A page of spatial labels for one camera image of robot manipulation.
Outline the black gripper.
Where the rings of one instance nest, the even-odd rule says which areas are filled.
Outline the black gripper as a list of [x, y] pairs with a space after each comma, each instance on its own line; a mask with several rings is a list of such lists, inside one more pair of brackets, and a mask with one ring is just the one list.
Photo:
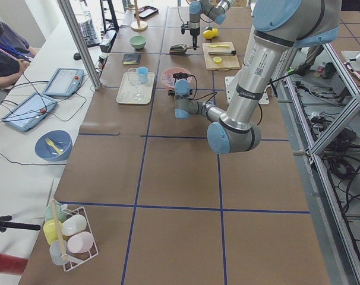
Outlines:
[[191, 74], [184, 72], [177, 72], [169, 77], [167, 82], [168, 84], [172, 84], [173, 90], [169, 90], [168, 95], [189, 96], [191, 87], [190, 83], [188, 82], [188, 77], [191, 77]]
[[200, 23], [185, 23], [181, 25], [181, 34], [189, 30], [192, 35], [192, 48], [196, 50], [196, 37], [200, 34]]

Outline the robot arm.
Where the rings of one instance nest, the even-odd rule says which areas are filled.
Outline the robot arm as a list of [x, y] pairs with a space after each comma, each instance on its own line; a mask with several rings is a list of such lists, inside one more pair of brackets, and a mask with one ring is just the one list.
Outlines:
[[181, 25], [181, 33], [184, 34], [186, 30], [190, 31], [194, 50], [198, 48], [197, 39], [200, 35], [201, 15], [205, 15], [210, 20], [221, 25], [226, 18], [227, 11], [234, 3], [234, 0], [221, 0], [216, 6], [213, 6], [208, 0], [190, 2], [189, 20]]
[[283, 52], [332, 42], [339, 33], [341, 7], [341, 1], [257, 1], [245, 63], [231, 82], [228, 109], [191, 99], [190, 85], [181, 79], [175, 83], [175, 117], [205, 116], [211, 122], [208, 143], [217, 154], [256, 148], [261, 131], [250, 119]]

